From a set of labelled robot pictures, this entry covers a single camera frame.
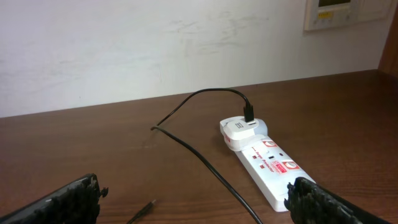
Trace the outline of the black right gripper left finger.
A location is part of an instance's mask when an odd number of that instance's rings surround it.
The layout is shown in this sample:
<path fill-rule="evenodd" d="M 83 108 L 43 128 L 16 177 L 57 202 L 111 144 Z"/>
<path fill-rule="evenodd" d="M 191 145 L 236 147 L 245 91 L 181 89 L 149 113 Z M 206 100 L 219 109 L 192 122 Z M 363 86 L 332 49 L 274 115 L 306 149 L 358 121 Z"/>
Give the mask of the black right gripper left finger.
<path fill-rule="evenodd" d="M 96 223 L 99 200 L 107 194 L 108 188 L 99 186 L 94 173 L 86 174 L 1 217 L 1 224 Z"/>

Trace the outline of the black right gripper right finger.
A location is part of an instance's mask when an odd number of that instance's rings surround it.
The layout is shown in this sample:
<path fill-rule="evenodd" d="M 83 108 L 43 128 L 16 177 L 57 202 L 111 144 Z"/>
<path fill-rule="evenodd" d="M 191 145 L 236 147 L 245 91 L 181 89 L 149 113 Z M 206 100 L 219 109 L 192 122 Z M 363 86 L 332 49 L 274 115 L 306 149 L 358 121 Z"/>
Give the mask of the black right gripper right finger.
<path fill-rule="evenodd" d="M 287 188 L 284 205 L 295 224 L 388 223 L 304 177 L 297 177 Z"/>

